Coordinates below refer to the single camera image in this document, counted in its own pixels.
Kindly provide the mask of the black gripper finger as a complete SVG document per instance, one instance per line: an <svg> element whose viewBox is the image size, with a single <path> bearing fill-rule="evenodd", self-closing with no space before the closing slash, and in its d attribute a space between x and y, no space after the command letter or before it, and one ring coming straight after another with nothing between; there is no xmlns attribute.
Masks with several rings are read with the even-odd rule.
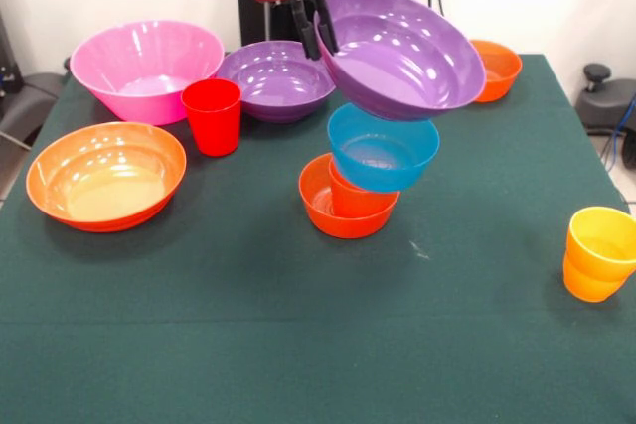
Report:
<svg viewBox="0 0 636 424"><path fill-rule="evenodd" d="M310 60L319 60L321 56L320 49L317 45L313 26L306 14L304 0L290 0L290 8L305 56Z"/></svg>
<svg viewBox="0 0 636 424"><path fill-rule="evenodd" d="M326 0L314 0L314 5L317 14L319 37L330 54L337 54L339 47L327 2Z"/></svg>

